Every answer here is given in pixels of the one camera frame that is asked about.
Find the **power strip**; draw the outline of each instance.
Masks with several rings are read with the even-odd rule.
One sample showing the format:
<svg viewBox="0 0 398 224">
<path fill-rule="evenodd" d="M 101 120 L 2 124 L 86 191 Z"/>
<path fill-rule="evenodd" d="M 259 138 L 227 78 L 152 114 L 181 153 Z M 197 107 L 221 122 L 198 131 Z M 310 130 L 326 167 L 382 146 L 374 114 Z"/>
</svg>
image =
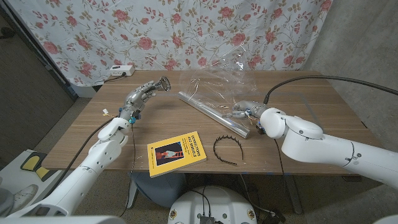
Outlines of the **power strip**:
<svg viewBox="0 0 398 224">
<path fill-rule="evenodd" d="M 121 76 L 123 72 L 126 72 L 126 76 L 132 76 L 136 69 L 132 65 L 113 65 L 109 71 L 112 76 Z"/>
</svg>

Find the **yellow book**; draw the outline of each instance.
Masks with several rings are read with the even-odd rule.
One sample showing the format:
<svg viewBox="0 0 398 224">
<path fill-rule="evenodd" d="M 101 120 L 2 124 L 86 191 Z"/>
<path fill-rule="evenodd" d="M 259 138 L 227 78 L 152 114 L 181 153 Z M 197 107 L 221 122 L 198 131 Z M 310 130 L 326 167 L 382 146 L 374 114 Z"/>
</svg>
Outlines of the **yellow book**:
<svg viewBox="0 0 398 224">
<path fill-rule="evenodd" d="M 206 160 L 197 131 L 148 144 L 150 177 Z"/>
</svg>

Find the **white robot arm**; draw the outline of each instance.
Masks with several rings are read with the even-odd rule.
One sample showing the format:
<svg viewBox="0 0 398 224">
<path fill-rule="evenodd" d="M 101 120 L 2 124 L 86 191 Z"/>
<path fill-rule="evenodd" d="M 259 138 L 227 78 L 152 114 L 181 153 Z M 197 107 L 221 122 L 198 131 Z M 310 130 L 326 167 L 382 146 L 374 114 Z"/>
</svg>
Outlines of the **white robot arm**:
<svg viewBox="0 0 398 224">
<path fill-rule="evenodd" d="M 45 199 L 9 215 L 70 216 L 86 196 L 102 171 L 119 157 L 127 143 L 129 128 L 139 119 L 145 102 L 155 96 L 155 90 L 170 90 L 166 77 L 154 84 L 148 82 L 128 94 L 119 118 L 114 118 L 98 133 L 98 141 L 90 148 L 85 160 Z"/>
<path fill-rule="evenodd" d="M 300 162 L 333 164 L 398 189 L 398 153 L 324 134 L 322 128 L 276 108 L 240 101 L 234 110 L 260 118 L 258 128 L 273 139 L 285 137 L 282 152 Z"/>
</svg>

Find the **clear plastic bag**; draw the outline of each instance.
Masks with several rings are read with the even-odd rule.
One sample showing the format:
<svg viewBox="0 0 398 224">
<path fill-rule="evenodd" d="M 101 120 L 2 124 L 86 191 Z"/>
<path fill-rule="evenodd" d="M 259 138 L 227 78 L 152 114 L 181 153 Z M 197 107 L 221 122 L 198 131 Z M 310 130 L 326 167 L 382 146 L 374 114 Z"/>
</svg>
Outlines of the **clear plastic bag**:
<svg viewBox="0 0 398 224">
<path fill-rule="evenodd" d="M 230 124 L 237 123 L 221 117 L 232 113 L 236 102 L 246 100 L 257 92 L 246 54 L 244 47 L 240 45 L 209 66 L 182 72 L 179 97 L 231 129 Z M 246 138 L 248 128 L 238 128 L 241 131 L 233 131 Z"/>
</svg>

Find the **metal rod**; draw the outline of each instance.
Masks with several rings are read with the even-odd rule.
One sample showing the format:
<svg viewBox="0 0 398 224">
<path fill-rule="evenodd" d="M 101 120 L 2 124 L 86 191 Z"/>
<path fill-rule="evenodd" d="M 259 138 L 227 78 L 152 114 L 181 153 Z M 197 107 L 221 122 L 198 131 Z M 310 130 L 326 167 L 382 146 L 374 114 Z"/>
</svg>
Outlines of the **metal rod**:
<svg viewBox="0 0 398 224">
<path fill-rule="evenodd" d="M 235 121 L 228 119 L 228 118 L 222 118 L 221 113 L 218 111 L 214 110 L 213 108 L 210 108 L 209 106 L 204 105 L 200 101 L 194 99 L 193 97 L 190 97 L 188 94 L 180 91 L 178 93 L 178 97 L 180 100 L 188 103 L 189 105 L 193 106 L 196 108 L 198 111 L 204 113 L 205 115 L 213 118 L 215 121 L 219 122 L 220 124 L 226 126 L 236 134 L 242 136 L 243 138 L 247 138 L 250 130 L 246 128 L 245 126 L 236 123 Z"/>
</svg>

